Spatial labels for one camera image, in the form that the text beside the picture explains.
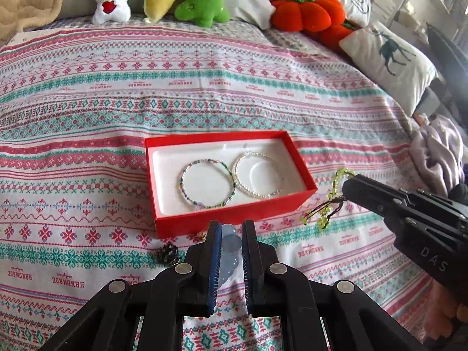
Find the person right hand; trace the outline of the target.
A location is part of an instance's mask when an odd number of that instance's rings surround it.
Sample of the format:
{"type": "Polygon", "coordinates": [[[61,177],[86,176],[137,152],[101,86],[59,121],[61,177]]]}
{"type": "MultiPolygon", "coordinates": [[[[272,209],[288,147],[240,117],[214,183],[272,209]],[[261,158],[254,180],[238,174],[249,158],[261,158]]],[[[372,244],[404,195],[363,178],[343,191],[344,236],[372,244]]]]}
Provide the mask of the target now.
{"type": "Polygon", "coordinates": [[[434,340],[448,338],[454,329],[453,319],[467,322],[467,306],[459,303],[445,287],[433,281],[424,320],[426,335],[434,340]]]}

